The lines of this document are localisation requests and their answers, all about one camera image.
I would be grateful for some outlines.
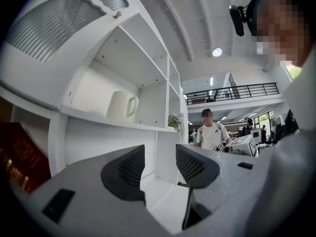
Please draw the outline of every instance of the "white pitcher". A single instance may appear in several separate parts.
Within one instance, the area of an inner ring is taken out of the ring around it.
[[[119,121],[135,123],[139,100],[125,91],[115,91],[112,95],[107,117]]]

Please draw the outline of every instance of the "balcony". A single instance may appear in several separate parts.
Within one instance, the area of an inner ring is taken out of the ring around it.
[[[277,83],[250,84],[185,94],[187,105],[260,97],[279,94]]]

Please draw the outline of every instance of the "ceiling beam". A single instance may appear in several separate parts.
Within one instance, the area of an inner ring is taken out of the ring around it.
[[[188,37],[187,31],[184,28],[184,25],[183,25],[179,15],[178,15],[177,11],[175,10],[171,0],[163,0],[163,1],[168,6],[173,18],[175,19],[175,21],[176,21],[176,23],[178,25],[178,28],[180,29],[180,32],[182,34],[182,37],[183,37],[183,40],[184,40],[184,43],[185,43],[185,48],[188,50],[188,53],[190,55],[190,60],[194,61],[194,55],[193,55],[192,48],[190,46],[190,42],[189,42],[189,37]]]
[[[208,40],[209,40],[209,57],[212,57],[212,32],[211,32],[211,20],[209,17],[209,11],[208,11],[208,6],[206,4],[205,0],[199,0],[201,7],[202,7],[202,12],[205,18],[205,23],[206,23],[206,28],[207,28],[207,32],[208,32]]]

